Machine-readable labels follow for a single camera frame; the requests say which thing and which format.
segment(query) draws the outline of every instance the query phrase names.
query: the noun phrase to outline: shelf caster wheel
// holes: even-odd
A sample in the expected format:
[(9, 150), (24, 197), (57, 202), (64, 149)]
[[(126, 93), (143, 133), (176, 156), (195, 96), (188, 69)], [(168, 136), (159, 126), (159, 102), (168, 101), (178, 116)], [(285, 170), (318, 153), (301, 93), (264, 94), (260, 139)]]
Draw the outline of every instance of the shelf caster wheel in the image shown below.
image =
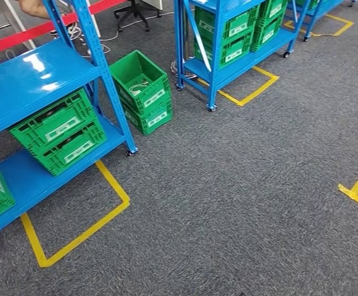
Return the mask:
[(131, 152), (131, 151), (127, 150), (127, 151), (125, 151), (125, 156), (127, 156), (127, 157), (134, 156), (134, 155), (135, 155), (135, 153), (137, 153), (137, 151)]

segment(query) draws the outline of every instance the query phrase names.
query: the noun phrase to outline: shelf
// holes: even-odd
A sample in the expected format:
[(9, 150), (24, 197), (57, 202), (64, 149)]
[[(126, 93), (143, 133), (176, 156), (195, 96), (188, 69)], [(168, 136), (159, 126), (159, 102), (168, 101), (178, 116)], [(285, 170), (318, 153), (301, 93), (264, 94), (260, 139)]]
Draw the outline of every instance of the shelf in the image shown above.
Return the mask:
[[(222, 7), (224, 13), (224, 20), (227, 21), (233, 17), (236, 17), (248, 9), (259, 5), (265, 0), (227, 0), (227, 10), (226, 7)], [(208, 10), (213, 14), (216, 13), (216, 0), (190, 0), (191, 4)]]
[[(342, 2), (344, 2), (344, 0), (328, 0), (328, 1), (325, 1), (325, 2), (322, 2), (322, 4), (320, 4), (319, 9), (318, 10), (318, 12), (316, 15), (316, 19), (316, 20), (320, 19), (321, 17), (325, 15), (326, 13), (329, 12), (330, 10), (334, 9), (334, 7), (337, 7), (340, 4), (341, 4)], [(301, 12), (303, 10), (303, 8), (301, 6), (298, 6), (298, 5), (297, 5), (296, 8), (297, 8), (298, 12)], [(291, 2), (291, 0), (288, 4), (288, 9), (293, 10), (293, 5)], [(307, 15), (308, 15), (310, 17), (313, 17), (313, 16), (315, 15), (315, 12), (316, 12), (316, 9), (317, 9), (317, 6), (314, 9), (313, 9), (313, 10), (307, 10)]]
[(0, 131), (99, 76), (58, 39), (0, 64)]
[(108, 140), (57, 177), (48, 173), (27, 150), (0, 163), (0, 171), (16, 201), (14, 207), (0, 215), (0, 230), (125, 141), (117, 128), (98, 117)]
[[(238, 78), (239, 76), (241, 76), (248, 69), (279, 50), (282, 46), (294, 39), (294, 37), (295, 34), (291, 31), (280, 28), (275, 37), (261, 47), (257, 52), (250, 52), (244, 57), (233, 62), (233, 64), (219, 70), (216, 74), (217, 89), (224, 88), (224, 86), (235, 80), (236, 78)], [(209, 73), (206, 69), (204, 62), (193, 58), (185, 62), (184, 67), (192, 73), (196, 74), (202, 80), (205, 80), (208, 83), (210, 82)]]

